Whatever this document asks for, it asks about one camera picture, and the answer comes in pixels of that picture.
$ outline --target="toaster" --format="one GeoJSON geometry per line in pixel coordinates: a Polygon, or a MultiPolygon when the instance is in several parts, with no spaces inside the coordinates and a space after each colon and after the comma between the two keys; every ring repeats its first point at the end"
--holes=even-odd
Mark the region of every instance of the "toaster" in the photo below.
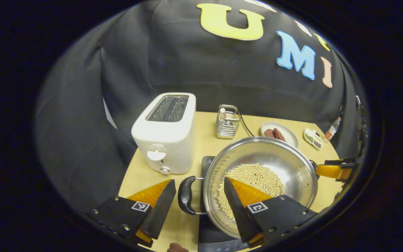
{"type": "Polygon", "coordinates": [[[192,167],[195,146],[195,95],[156,97],[132,127],[132,136],[149,166],[162,174],[183,174],[192,167]]]}

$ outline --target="black pot handle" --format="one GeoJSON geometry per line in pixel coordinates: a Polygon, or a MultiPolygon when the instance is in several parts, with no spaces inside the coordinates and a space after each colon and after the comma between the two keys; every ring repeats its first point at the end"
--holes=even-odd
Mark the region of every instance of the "black pot handle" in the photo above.
{"type": "Polygon", "coordinates": [[[195,212],[194,209],[191,207],[191,202],[192,202],[192,189],[191,185],[194,183],[196,179],[205,179],[204,177],[187,177],[185,178],[181,184],[179,185],[178,188],[178,205],[183,210],[183,212],[186,212],[191,215],[196,215],[196,214],[207,214],[206,212],[195,212]]]}
{"type": "MultiPolygon", "coordinates": [[[[310,163],[312,164],[313,169],[314,169],[315,171],[317,171],[317,163],[315,163],[315,162],[312,161],[312,160],[309,160],[309,161],[310,161],[310,163]]],[[[315,175],[317,176],[317,180],[320,179],[320,175],[318,175],[318,174],[315,174],[315,175]]]]}

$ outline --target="plate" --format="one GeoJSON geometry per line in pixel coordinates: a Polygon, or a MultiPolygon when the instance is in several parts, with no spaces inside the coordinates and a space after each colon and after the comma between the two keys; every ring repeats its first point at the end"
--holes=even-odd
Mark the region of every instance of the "plate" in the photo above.
{"type": "Polygon", "coordinates": [[[268,129],[272,130],[272,129],[275,129],[275,128],[277,128],[278,131],[281,132],[281,134],[283,135],[284,139],[286,139],[287,144],[289,144],[289,145],[291,145],[291,146],[293,146],[295,148],[298,148],[299,142],[298,142],[298,138],[295,136],[295,134],[293,134],[293,132],[291,132],[291,130],[288,129],[286,126],[284,126],[284,125],[282,125],[280,123],[277,123],[275,121],[268,121],[268,122],[262,124],[262,126],[261,126],[261,135],[265,136],[264,132],[266,130],[268,130],[268,129]]]}

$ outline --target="stainless steel pot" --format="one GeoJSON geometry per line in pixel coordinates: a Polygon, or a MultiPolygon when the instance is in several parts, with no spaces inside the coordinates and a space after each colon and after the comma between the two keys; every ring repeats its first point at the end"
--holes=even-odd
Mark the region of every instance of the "stainless steel pot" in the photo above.
{"type": "MultiPolygon", "coordinates": [[[[231,143],[214,159],[205,177],[203,186],[206,211],[221,231],[240,238],[235,220],[229,219],[217,203],[217,192],[223,175],[240,164],[255,164],[268,167],[278,174],[285,187],[285,194],[305,207],[310,207],[317,194],[318,177],[315,175],[316,164],[307,159],[298,149],[286,142],[269,137],[248,137],[231,143]]],[[[188,214],[206,214],[195,212],[190,206],[192,200],[191,184],[194,176],[181,182],[178,190],[180,208],[188,214]]]]}

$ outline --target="letter m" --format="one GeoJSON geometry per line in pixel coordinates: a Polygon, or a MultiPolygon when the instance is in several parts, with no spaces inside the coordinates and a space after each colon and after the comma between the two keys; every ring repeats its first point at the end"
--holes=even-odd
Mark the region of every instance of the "letter m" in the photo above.
{"type": "Polygon", "coordinates": [[[292,58],[297,72],[299,72],[304,65],[301,71],[303,75],[311,80],[315,79],[315,74],[313,73],[315,68],[315,51],[307,45],[300,51],[292,36],[280,30],[278,30],[277,33],[281,36],[283,45],[282,55],[276,61],[278,65],[291,69],[293,67],[291,62],[292,58]]]}

